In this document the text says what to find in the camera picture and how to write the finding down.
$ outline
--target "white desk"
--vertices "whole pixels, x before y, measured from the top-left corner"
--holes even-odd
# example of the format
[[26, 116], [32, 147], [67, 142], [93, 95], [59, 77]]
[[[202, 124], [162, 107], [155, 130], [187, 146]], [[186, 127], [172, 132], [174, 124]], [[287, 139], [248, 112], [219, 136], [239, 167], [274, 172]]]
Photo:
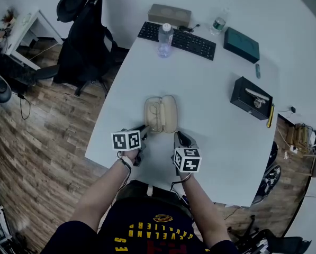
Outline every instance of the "white desk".
[[49, 24], [49, 22], [44, 18], [44, 16], [41, 14], [39, 9], [34, 8], [33, 10], [29, 12], [25, 12], [24, 14], [20, 14], [16, 22], [12, 28], [11, 35], [7, 38], [7, 50], [4, 48], [2, 53], [5, 53], [8, 56], [12, 56], [16, 58], [17, 60], [21, 61], [22, 63], [25, 63], [26, 65], [30, 66], [34, 70], [40, 69], [39, 66], [34, 64], [32, 61], [21, 55], [16, 51], [16, 48], [18, 48], [20, 42], [26, 35], [27, 31], [31, 28], [32, 24], [39, 20], [39, 22], [44, 26], [45, 29], [47, 29], [53, 38], [59, 43], [63, 44], [63, 41], [60, 37], [60, 35], [53, 29], [53, 27]]
[[[179, 129], [201, 148], [203, 161], [195, 175], [214, 202], [249, 206], [259, 187], [272, 147], [277, 113], [271, 129], [230, 103], [240, 76], [258, 85], [278, 102], [278, 68], [261, 55], [261, 79], [255, 65], [224, 50], [223, 34], [211, 36], [204, 26], [195, 35], [217, 43], [214, 61], [174, 48], [167, 59], [157, 55], [158, 43], [136, 39], [95, 124], [85, 156], [111, 167], [115, 151], [111, 132], [143, 124], [143, 106], [152, 96], [173, 95]], [[132, 172], [136, 179], [163, 189], [179, 180], [172, 164], [173, 134], [149, 136], [145, 159]], [[181, 185], [175, 188], [183, 193]]]

